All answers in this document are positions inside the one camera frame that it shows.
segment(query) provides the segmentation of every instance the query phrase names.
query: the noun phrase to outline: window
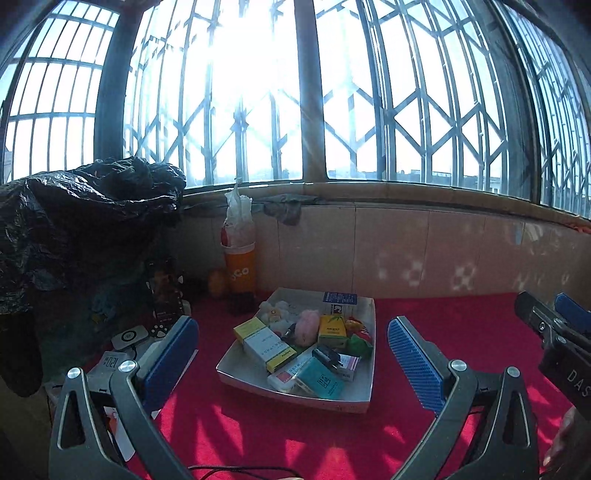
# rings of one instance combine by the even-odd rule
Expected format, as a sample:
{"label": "window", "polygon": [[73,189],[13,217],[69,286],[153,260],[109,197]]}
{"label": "window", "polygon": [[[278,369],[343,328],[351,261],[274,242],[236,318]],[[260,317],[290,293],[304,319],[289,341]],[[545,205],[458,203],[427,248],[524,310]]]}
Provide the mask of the window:
{"label": "window", "polygon": [[302,178],[294,0],[164,0],[143,16],[124,150],[189,187]]}
{"label": "window", "polygon": [[314,4],[330,178],[507,193],[503,99],[467,2]]}
{"label": "window", "polygon": [[4,181],[93,161],[96,98],[118,17],[65,1],[21,45],[0,79],[2,99],[15,82],[7,106]]}
{"label": "window", "polygon": [[[538,106],[542,203],[589,218],[589,130],[573,71],[560,47],[539,28],[509,8],[504,12]],[[582,75],[580,80],[587,95],[589,84]]]}
{"label": "window", "polygon": [[115,12],[63,1],[0,76],[0,180],[93,161],[118,25],[124,47],[113,54],[131,62],[123,71],[113,61],[109,78],[127,81],[101,95],[125,88],[123,118],[101,114],[98,131],[120,135],[123,120],[122,153],[177,166],[189,188],[412,182],[591,218],[591,86],[535,14],[515,7],[162,0],[126,8],[118,23]]}

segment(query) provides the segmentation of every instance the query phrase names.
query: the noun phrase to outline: white device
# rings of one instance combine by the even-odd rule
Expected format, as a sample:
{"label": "white device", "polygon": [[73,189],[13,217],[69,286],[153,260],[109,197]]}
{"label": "white device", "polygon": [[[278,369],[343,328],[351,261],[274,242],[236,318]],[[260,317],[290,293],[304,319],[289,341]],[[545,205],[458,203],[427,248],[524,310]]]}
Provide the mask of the white device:
{"label": "white device", "polygon": [[143,325],[138,325],[130,330],[126,330],[123,333],[118,333],[111,339],[113,348],[115,350],[124,350],[134,343],[138,343],[148,336],[148,331]]}

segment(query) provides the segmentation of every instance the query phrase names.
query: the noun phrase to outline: metal screw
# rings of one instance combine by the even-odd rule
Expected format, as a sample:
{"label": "metal screw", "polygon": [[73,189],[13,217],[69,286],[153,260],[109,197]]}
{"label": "metal screw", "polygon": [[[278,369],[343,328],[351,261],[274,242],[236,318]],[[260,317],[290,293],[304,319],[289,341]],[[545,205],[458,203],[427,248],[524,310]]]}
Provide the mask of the metal screw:
{"label": "metal screw", "polygon": [[521,372],[517,367],[509,367],[507,369],[507,373],[513,378],[519,378],[519,376],[521,375]]}
{"label": "metal screw", "polygon": [[133,360],[126,360],[119,366],[120,372],[131,372],[135,368],[135,362]]}
{"label": "metal screw", "polygon": [[70,371],[68,372],[68,378],[76,378],[81,373],[82,370],[80,370],[78,367],[70,368]]}
{"label": "metal screw", "polygon": [[466,368],[468,368],[468,366],[466,365],[466,362],[463,362],[462,360],[454,360],[452,362],[452,368],[456,372],[465,372]]}

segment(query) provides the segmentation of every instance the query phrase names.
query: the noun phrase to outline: blue gripper pad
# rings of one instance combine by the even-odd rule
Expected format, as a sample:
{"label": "blue gripper pad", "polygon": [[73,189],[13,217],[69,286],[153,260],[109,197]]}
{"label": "blue gripper pad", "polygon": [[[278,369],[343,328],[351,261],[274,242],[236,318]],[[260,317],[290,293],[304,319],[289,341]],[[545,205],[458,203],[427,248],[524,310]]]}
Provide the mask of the blue gripper pad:
{"label": "blue gripper pad", "polygon": [[591,333],[591,312],[585,310],[568,295],[559,293],[554,301],[554,309],[564,317],[573,330],[581,335]]}
{"label": "blue gripper pad", "polygon": [[172,393],[199,342],[199,326],[183,315],[167,336],[139,360],[136,390],[146,412],[161,409]]}
{"label": "blue gripper pad", "polygon": [[439,414],[445,405],[443,379],[397,319],[388,325],[388,344],[423,408]]}

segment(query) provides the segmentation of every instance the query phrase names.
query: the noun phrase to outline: window sill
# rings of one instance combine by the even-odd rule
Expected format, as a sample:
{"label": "window sill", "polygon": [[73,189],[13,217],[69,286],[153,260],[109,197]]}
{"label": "window sill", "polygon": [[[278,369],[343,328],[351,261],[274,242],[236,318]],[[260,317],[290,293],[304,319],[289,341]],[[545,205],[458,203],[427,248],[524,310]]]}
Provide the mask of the window sill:
{"label": "window sill", "polygon": [[[188,189],[183,202],[185,205],[225,202],[224,194],[230,190],[231,187],[220,187],[219,190],[208,192]],[[241,187],[239,190],[241,194],[246,194],[254,199],[280,194],[299,194],[321,197],[328,202],[427,205],[514,215],[543,222],[558,223],[571,228],[591,229],[591,221],[571,213],[494,193],[452,187],[415,183],[329,181],[327,183],[260,184]]]}

